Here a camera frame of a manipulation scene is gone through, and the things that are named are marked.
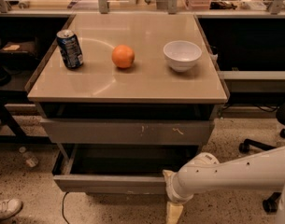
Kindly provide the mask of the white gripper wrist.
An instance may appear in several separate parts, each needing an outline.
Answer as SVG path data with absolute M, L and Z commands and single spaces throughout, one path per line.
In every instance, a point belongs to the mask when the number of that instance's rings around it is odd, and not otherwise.
M 166 194 L 171 202 L 166 205 L 166 224 L 178 224 L 183 211 L 182 203 L 192 199 L 193 194 L 178 180 L 178 175 L 171 170 L 163 170 Z

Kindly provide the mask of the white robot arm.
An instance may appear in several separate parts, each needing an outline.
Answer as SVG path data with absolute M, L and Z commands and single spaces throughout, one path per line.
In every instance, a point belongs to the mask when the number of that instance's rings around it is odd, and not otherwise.
M 178 224 L 183 204 L 196 193 L 217 189 L 267 189 L 281 194 L 275 219 L 285 224 L 285 146 L 220 163 L 207 152 L 178 171 L 164 170 L 168 202 L 166 224 Z

